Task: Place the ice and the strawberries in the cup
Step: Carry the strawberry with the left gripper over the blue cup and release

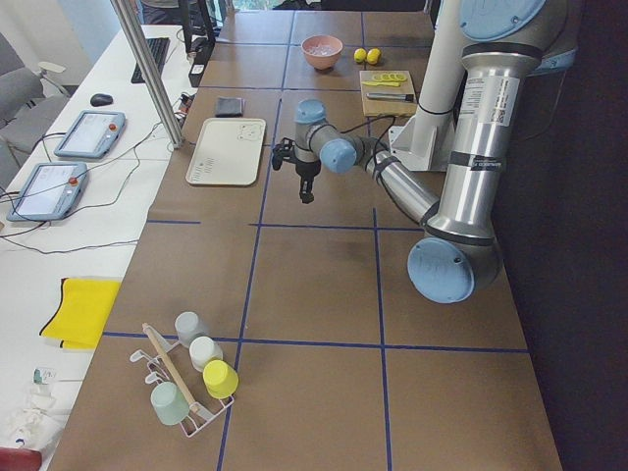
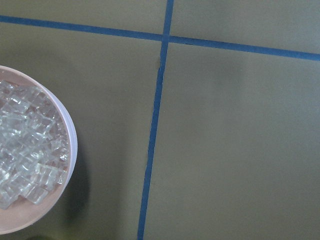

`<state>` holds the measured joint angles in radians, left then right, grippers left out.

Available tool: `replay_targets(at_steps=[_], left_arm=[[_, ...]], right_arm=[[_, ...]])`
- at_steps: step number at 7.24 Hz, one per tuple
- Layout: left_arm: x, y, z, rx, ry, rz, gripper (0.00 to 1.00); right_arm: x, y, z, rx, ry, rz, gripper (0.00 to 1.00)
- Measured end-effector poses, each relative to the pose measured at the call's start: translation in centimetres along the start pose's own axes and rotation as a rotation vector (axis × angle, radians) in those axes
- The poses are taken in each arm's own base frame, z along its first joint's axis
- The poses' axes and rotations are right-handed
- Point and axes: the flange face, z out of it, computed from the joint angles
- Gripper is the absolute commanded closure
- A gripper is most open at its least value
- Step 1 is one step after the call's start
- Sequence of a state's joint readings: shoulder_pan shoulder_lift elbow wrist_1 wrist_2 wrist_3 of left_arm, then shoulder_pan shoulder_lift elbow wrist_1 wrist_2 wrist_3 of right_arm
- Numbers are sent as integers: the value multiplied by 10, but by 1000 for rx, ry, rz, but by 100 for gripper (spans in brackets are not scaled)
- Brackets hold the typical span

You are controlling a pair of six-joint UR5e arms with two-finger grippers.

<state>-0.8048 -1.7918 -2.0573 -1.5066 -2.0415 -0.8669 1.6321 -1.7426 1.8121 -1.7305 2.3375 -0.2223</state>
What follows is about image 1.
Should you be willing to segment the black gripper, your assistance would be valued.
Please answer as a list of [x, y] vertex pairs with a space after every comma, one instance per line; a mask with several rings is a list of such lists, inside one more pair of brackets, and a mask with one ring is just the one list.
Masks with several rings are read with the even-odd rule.
[[297, 149], [298, 146], [293, 139], [283, 137], [281, 141], [273, 147], [272, 167], [274, 171], [278, 171], [284, 162], [293, 164], [297, 174], [301, 177], [299, 187], [299, 198], [301, 202], [306, 195], [311, 195], [314, 201], [313, 182], [314, 178], [321, 172], [321, 163], [319, 161], [306, 162], [299, 159], [296, 155]]

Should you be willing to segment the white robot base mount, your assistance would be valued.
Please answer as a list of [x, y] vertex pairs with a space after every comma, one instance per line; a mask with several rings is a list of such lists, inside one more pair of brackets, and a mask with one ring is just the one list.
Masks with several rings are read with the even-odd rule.
[[453, 108], [464, 76], [461, 3], [441, 3], [426, 73], [412, 118], [389, 132], [391, 152], [411, 171], [442, 172], [454, 141]]

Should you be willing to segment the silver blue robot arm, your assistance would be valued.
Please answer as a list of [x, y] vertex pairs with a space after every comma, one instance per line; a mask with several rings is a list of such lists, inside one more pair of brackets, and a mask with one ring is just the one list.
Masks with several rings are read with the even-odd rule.
[[387, 138], [356, 137], [329, 123], [322, 102], [295, 110], [293, 138], [272, 164], [290, 163], [299, 196], [313, 199], [322, 169], [368, 172], [424, 230], [408, 276], [426, 298], [456, 303], [501, 267], [491, 213], [525, 80], [574, 62], [579, 1], [444, 1], [417, 108]]

